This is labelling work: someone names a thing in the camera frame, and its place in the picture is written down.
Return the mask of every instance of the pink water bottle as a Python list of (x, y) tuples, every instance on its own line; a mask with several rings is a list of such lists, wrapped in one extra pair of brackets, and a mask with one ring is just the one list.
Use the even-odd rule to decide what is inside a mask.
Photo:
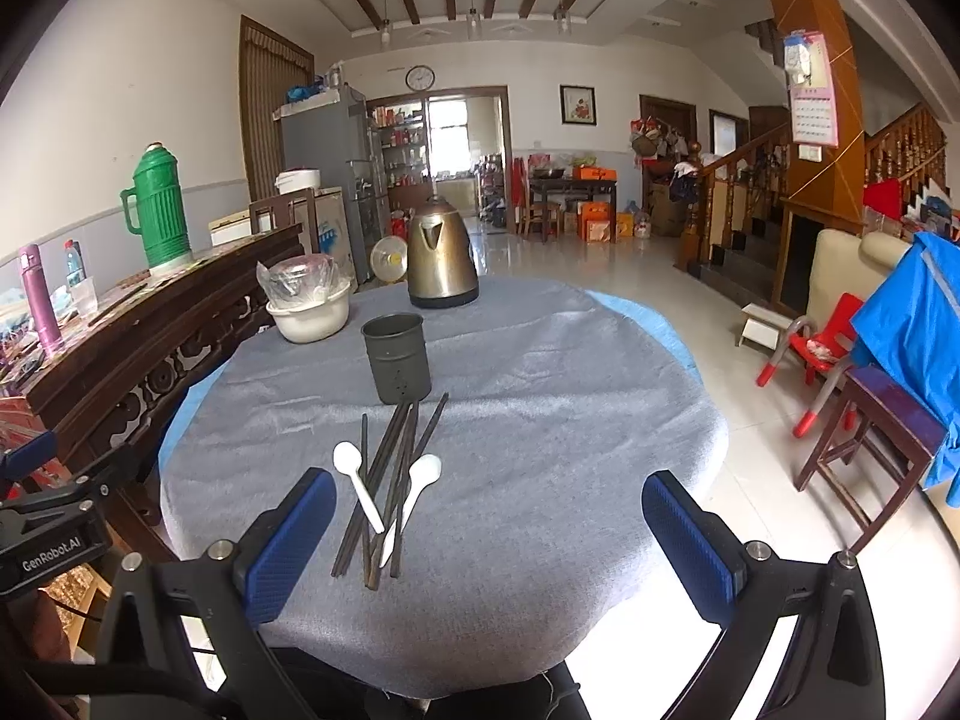
[(23, 289), (27, 293), (27, 303), (30, 304), (34, 327), (37, 329), (37, 336), (40, 336), (40, 345), (43, 346), (43, 351), (51, 355), (61, 347), (64, 339), (59, 331), (59, 325), (56, 324), (54, 307), (50, 303), (47, 279), (43, 275), (40, 248), (37, 244), (21, 248), (20, 275), (23, 277)]

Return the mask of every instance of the utensil holder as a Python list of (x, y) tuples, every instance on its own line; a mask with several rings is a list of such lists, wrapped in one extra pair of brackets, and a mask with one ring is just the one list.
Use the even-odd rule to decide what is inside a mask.
[(419, 314), (386, 314), (360, 330), (367, 345), (376, 394), (383, 403), (424, 400), (430, 394), (424, 318)]

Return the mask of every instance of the picture frame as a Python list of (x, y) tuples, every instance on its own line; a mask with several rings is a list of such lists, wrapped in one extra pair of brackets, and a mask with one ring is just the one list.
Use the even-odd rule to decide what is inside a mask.
[(563, 124), (597, 126), (596, 93), (592, 86), (560, 84), (560, 120)]

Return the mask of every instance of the green thermos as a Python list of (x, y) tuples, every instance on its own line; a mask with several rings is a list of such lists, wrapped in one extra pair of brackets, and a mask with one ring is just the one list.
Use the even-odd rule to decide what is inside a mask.
[[(139, 227), (133, 226), (130, 217), (131, 194), (136, 197)], [(143, 239), (151, 271), (158, 266), (169, 268), (190, 261), (190, 239), (186, 233), (184, 197), (176, 177), (176, 157), (163, 143), (147, 146), (133, 172), (133, 189), (124, 189), (120, 201), (127, 229)]]

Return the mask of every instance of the blue jacket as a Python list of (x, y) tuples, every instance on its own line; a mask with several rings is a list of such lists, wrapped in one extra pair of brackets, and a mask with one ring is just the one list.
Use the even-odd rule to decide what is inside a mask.
[(931, 233), (914, 245), (853, 316), (853, 359), (872, 356), (947, 427), (925, 487), (952, 479), (947, 503), (960, 507), (960, 248)]

